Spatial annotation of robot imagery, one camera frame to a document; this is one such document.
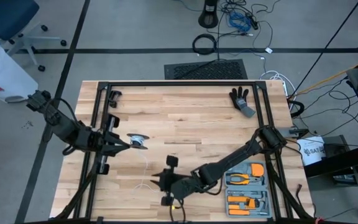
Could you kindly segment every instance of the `wooden table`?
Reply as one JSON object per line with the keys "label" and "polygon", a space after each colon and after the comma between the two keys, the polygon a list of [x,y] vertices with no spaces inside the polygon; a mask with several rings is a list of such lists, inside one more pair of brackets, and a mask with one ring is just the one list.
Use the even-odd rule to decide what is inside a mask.
{"label": "wooden table", "polygon": [[[76,106],[77,118],[90,124],[98,81],[84,81]],[[167,155],[179,157],[176,172],[190,174],[190,171],[204,163],[215,162],[248,141],[259,127],[257,115],[244,117],[232,106],[228,93],[238,86],[117,86],[122,92],[117,108],[109,108],[109,113],[120,117],[119,127],[114,132],[129,142],[127,133],[150,136],[145,142],[146,151],[129,149],[110,157],[108,175],[99,175],[94,195],[92,219],[98,216],[105,220],[121,221],[168,221],[167,207],[160,206],[162,192],[153,192],[157,186],[149,180],[158,180],[152,174],[166,167]],[[267,81],[268,97],[276,127],[292,125],[290,112],[280,81]],[[264,102],[259,93],[262,109]],[[102,111],[103,99],[99,107]],[[247,101],[255,108],[252,91]],[[96,127],[100,126],[101,114]],[[291,142],[288,146],[297,148]],[[50,216],[59,214],[75,194],[83,163],[84,153],[76,151],[66,156],[57,185],[55,200]],[[250,160],[264,161],[258,154]],[[303,186],[299,196],[305,210],[313,214],[313,205],[303,170],[300,155],[284,148],[282,161],[290,192],[295,195],[298,184]],[[282,194],[277,188],[282,216],[285,216]],[[83,198],[81,217],[85,214],[86,198]],[[185,200],[187,220],[189,221],[241,221],[241,218],[226,216],[224,191],[217,196],[192,194]],[[181,210],[174,210],[174,218],[182,219]]]}

